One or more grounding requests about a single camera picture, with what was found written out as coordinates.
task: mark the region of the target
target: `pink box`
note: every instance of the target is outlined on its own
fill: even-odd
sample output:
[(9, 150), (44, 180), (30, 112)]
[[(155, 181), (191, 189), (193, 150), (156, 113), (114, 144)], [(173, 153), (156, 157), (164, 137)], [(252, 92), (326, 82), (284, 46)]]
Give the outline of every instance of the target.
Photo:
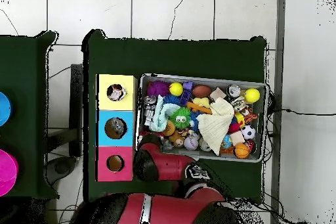
[[(120, 171), (108, 168), (108, 158), (119, 156), (123, 160)], [(133, 178), (133, 147), (132, 146), (100, 146), (98, 147), (97, 181), (132, 181)]]

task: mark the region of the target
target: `yellow box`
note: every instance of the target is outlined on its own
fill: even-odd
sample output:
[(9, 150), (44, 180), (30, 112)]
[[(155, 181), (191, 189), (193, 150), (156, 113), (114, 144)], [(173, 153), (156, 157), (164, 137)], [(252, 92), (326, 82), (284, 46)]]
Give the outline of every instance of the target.
[[(113, 84), (120, 84), (126, 90), (126, 95), (120, 101), (112, 101), (108, 98), (108, 88)], [(99, 110), (135, 110), (137, 107), (137, 88), (137, 79), (134, 76), (99, 74)]]

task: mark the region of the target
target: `pink circle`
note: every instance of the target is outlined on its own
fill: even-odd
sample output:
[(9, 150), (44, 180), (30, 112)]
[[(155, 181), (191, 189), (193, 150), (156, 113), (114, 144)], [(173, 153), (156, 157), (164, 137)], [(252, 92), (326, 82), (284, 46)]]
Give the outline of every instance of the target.
[(14, 156), (0, 150), (0, 196), (8, 193), (14, 186), (18, 173), (18, 162)]

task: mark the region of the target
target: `purple fuzzy toy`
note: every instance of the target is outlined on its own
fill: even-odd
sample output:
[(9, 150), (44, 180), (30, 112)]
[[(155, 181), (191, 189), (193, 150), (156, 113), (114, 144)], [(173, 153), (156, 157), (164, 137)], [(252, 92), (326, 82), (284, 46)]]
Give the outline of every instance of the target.
[(162, 97), (169, 94), (169, 84), (163, 81), (154, 81), (150, 83), (147, 88), (147, 95), (148, 96), (155, 96), (161, 95)]

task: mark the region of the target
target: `blue box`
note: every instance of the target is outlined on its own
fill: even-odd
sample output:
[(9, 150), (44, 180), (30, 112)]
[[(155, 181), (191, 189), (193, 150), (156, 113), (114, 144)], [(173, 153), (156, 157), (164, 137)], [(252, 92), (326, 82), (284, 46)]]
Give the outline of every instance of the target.
[[(120, 118), (127, 126), (126, 133), (120, 139), (111, 139), (105, 133), (105, 124), (109, 119)], [(99, 146), (133, 146), (134, 111), (99, 110), (98, 145)]]

